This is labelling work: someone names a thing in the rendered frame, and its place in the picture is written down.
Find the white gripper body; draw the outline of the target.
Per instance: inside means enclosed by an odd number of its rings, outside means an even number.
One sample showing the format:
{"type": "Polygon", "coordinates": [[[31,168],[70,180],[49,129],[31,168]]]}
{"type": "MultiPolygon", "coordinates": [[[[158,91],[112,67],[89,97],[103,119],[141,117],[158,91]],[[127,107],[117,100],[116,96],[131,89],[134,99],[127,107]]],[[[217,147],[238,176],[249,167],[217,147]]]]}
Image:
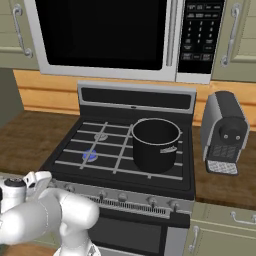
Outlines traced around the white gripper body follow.
{"type": "Polygon", "coordinates": [[[37,200],[40,194],[48,187],[52,179],[52,175],[49,171],[30,171],[23,181],[26,184],[26,199],[37,200]]]}

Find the green drawer front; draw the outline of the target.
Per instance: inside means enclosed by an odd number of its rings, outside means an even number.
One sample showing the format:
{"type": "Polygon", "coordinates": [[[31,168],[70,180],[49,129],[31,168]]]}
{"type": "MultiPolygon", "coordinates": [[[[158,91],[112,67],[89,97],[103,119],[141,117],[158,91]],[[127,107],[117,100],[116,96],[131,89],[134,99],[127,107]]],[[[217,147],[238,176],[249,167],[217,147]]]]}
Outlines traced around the green drawer front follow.
{"type": "Polygon", "coordinates": [[[201,228],[256,239],[255,210],[196,202],[192,221],[201,228]]]}

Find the green wall cupboard door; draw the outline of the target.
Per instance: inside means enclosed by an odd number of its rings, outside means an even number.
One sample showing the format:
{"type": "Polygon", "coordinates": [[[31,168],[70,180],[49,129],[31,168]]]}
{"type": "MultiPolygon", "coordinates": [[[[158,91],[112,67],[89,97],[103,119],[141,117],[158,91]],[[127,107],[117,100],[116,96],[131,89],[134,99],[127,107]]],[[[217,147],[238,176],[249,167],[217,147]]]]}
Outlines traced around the green wall cupboard door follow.
{"type": "Polygon", "coordinates": [[[39,69],[24,0],[0,0],[0,67],[29,70],[39,69]],[[26,57],[19,46],[12,16],[15,4],[20,4],[23,10],[23,14],[18,16],[17,19],[24,45],[33,52],[32,58],[26,57]]]}
{"type": "Polygon", "coordinates": [[[256,0],[225,0],[212,79],[256,83],[256,0]],[[227,52],[234,22],[231,8],[235,3],[242,8],[230,62],[222,67],[220,61],[227,52]]]}

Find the grey and black coffee machine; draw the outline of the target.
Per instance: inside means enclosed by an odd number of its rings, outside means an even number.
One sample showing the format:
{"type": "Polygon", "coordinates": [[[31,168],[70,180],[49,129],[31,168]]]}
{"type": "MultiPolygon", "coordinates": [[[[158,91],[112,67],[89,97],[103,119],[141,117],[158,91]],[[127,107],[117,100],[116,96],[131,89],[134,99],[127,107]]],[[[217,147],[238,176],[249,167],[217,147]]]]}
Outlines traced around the grey and black coffee machine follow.
{"type": "Polygon", "coordinates": [[[209,95],[200,128],[206,171],[237,175],[237,161],[249,132],[249,122],[234,93],[216,91],[209,95]]]}

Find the black and silver stove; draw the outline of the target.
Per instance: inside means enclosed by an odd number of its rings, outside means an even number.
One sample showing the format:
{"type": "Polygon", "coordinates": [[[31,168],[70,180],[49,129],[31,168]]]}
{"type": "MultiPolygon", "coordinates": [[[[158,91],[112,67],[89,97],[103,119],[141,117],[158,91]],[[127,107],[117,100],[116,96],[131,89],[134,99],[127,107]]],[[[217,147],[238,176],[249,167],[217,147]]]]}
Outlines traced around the black and silver stove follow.
{"type": "Polygon", "coordinates": [[[192,119],[196,92],[180,86],[80,81],[80,117],[42,168],[52,184],[85,196],[99,208],[166,218],[191,217],[195,201],[192,119]],[[132,127],[143,118],[161,118],[181,130],[174,165],[162,174],[141,171],[133,160],[132,127]],[[107,197],[100,200],[100,190],[107,197]],[[118,194],[126,193],[126,202],[118,194]],[[157,205],[151,207],[147,198],[157,205]],[[169,202],[180,208],[173,212],[169,202]]]}

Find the black cooking pot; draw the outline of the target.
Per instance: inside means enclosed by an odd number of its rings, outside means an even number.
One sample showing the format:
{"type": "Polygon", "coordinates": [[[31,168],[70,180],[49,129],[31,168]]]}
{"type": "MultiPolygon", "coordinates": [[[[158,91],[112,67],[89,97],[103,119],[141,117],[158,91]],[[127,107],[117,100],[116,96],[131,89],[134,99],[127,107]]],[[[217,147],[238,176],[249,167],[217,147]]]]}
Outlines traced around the black cooking pot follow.
{"type": "Polygon", "coordinates": [[[161,118],[143,118],[132,127],[133,160],[143,172],[162,174],[176,160],[180,128],[161,118]]]}

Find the black oven door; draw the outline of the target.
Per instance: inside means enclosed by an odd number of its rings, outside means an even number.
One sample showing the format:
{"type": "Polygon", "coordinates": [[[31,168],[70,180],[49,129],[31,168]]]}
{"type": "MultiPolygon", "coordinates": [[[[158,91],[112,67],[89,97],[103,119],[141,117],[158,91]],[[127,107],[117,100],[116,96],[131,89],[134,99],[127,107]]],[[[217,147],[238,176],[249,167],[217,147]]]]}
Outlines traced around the black oven door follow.
{"type": "Polygon", "coordinates": [[[102,256],[182,256],[189,228],[187,214],[160,218],[101,208],[88,233],[102,256]]]}

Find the silver and black microwave oven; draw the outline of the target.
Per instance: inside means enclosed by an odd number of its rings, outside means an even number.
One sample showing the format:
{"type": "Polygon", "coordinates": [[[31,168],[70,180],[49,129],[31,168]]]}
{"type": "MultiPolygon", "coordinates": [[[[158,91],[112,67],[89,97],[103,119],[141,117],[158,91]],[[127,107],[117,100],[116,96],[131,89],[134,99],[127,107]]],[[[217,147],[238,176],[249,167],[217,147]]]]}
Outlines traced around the silver and black microwave oven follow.
{"type": "Polygon", "coordinates": [[[24,0],[43,74],[207,84],[225,0],[24,0]]]}

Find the green base cupboard door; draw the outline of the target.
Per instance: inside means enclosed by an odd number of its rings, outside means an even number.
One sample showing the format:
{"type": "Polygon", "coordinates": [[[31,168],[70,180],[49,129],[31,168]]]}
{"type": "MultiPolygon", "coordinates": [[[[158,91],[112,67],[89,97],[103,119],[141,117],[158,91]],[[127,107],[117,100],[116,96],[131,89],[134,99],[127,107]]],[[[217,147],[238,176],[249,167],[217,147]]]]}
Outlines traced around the green base cupboard door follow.
{"type": "Polygon", "coordinates": [[[183,256],[256,256],[256,239],[201,228],[191,220],[183,256]],[[200,230],[194,252],[190,254],[188,246],[193,242],[194,226],[200,230]]]}

